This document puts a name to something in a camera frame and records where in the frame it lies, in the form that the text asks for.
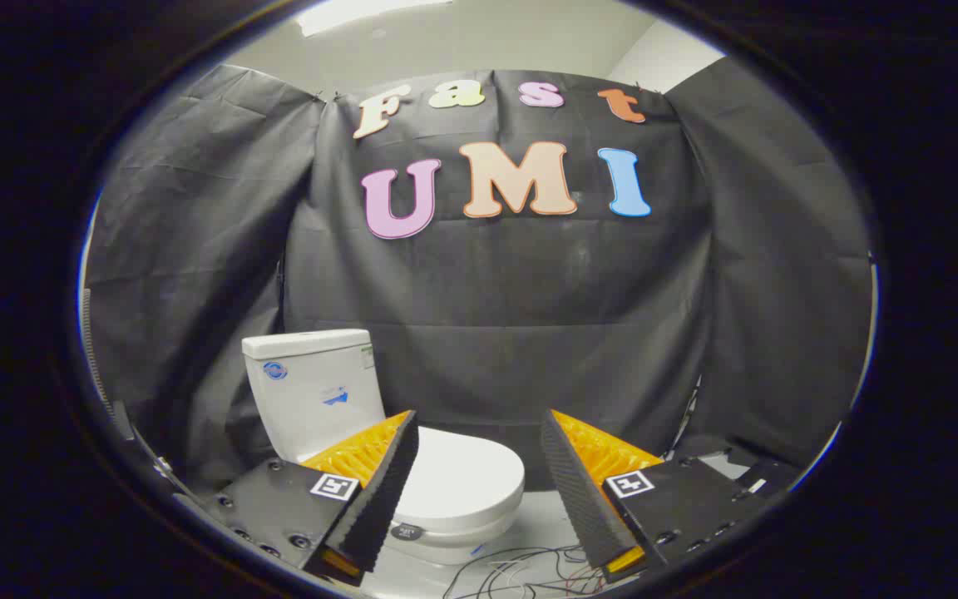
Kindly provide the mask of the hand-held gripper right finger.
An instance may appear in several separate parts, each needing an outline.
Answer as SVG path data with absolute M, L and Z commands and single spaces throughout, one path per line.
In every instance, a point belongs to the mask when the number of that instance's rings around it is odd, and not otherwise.
M 783 491 L 783 464 L 728 450 L 658 458 L 548 410 L 545 462 L 589 564 L 608 582 L 696 562 L 738 537 Z

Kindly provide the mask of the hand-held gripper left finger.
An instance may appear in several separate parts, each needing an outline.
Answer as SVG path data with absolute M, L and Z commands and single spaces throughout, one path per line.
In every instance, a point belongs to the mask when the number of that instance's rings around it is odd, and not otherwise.
M 418 444 L 407 410 L 301 463 L 266 460 L 200 506 L 293 572 L 358 587 L 375 569 Z

